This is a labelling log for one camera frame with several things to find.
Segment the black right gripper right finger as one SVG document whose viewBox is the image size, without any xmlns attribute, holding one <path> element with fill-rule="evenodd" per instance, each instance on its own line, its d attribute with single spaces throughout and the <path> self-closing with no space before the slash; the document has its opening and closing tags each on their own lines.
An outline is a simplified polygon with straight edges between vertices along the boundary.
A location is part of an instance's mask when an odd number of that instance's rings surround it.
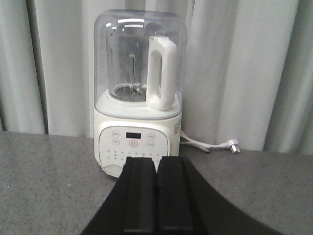
<svg viewBox="0 0 313 235">
<path fill-rule="evenodd" d="M 160 232 L 192 232 L 194 224 L 180 157 L 163 157 L 157 170 Z"/>
</svg>

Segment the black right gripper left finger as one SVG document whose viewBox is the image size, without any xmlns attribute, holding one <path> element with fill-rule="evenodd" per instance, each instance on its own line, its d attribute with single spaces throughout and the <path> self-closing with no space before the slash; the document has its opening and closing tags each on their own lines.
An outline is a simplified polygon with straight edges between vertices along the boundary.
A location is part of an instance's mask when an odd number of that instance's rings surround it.
<svg viewBox="0 0 313 235">
<path fill-rule="evenodd" d="M 127 191 L 124 233 L 156 231 L 155 165 L 151 158 L 129 158 L 130 175 Z"/>
</svg>

